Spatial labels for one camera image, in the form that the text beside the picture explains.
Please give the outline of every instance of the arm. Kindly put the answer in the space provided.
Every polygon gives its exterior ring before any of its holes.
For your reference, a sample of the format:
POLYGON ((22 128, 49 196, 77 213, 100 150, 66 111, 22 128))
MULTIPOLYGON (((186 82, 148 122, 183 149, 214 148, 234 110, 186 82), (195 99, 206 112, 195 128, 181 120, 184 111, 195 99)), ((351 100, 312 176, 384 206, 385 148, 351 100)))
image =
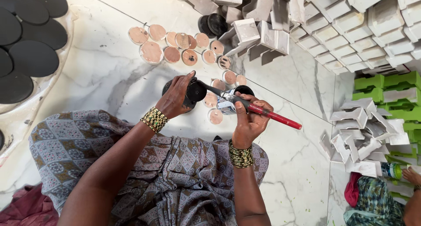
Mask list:
MULTIPOLYGON (((195 72, 177 76, 155 107, 168 119, 186 112, 182 107, 195 72)), ((114 197, 155 132, 142 121, 97 159, 71 191, 58 225, 107 225, 114 197)))
MULTIPOLYGON (((236 93, 254 105, 273 111, 273 107, 252 95, 236 93)), ((232 145, 237 149, 247 149, 267 126, 268 117, 255 113, 247 114, 241 102, 235 103, 237 127, 232 135, 232 145)), ((269 216, 257 185, 253 166, 234 167, 235 218, 239 226, 270 226, 269 216)))
MULTIPOLYGON (((413 185, 421 185, 421 176, 411 167, 402 171, 403 178, 413 185)), ((411 199, 406 203, 403 221, 407 226, 421 226, 421 190, 415 191, 411 199)))

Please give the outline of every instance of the printed fabric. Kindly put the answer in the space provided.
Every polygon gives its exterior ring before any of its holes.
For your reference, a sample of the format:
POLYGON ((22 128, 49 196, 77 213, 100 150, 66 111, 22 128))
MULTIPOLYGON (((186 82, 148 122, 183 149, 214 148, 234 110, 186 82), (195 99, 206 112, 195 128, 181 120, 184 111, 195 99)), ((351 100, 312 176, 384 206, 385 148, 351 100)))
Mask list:
MULTIPOLYGON (((29 149, 42 193, 59 214, 83 173, 132 127, 103 110, 90 110, 58 113, 34 128, 29 149)), ((256 144, 253 157, 260 185, 269 160, 256 144)), ((155 135, 114 199, 109 225, 122 224, 237 225, 228 141, 155 135)))

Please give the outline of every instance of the bangle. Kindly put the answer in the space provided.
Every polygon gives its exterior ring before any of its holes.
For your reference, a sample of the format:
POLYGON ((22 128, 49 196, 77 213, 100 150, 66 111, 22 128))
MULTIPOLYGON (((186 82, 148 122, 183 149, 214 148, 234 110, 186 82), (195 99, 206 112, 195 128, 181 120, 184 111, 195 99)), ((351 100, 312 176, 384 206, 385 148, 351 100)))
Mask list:
POLYGON ((155 134, 160 132, 169 121, 169 119, 162 114, 160 110, 156 109, 156 107, 151 108, 151 110, 149 110, 149 112, 147 112, 140 120, 148 125, 155 134))
POLYGON ((230 139, 228 147, 229 158, 234 166, 238 168, 246 168, 250 167, 254 163, 252 146, 245 150, 236 149, 232 146, 232 139, 230 139))

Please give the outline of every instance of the stack of white blocks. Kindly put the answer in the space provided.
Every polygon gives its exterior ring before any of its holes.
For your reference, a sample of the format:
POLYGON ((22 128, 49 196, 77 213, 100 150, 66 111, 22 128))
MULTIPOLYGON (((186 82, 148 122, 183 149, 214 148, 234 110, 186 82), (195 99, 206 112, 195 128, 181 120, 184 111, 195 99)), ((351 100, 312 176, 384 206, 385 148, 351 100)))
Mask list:
POLYGON ((421 58, 421 0, 306 0, 290 38, 329 71, 404 73, 421 58))

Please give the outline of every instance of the woman's left hand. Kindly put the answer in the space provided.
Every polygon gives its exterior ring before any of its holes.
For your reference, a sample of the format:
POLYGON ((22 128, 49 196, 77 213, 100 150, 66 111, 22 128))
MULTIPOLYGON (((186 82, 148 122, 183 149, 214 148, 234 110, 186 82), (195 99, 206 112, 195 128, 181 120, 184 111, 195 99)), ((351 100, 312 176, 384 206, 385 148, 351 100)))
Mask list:
POLYGON ((160 110, 168 119, 175 118, 190 110, 183 105, 183 102, 186 97, 187 86, 195 74, 196 71, 192 71, 188 75, 174 77, 170 88, 155 105, 156 109, 160 110))

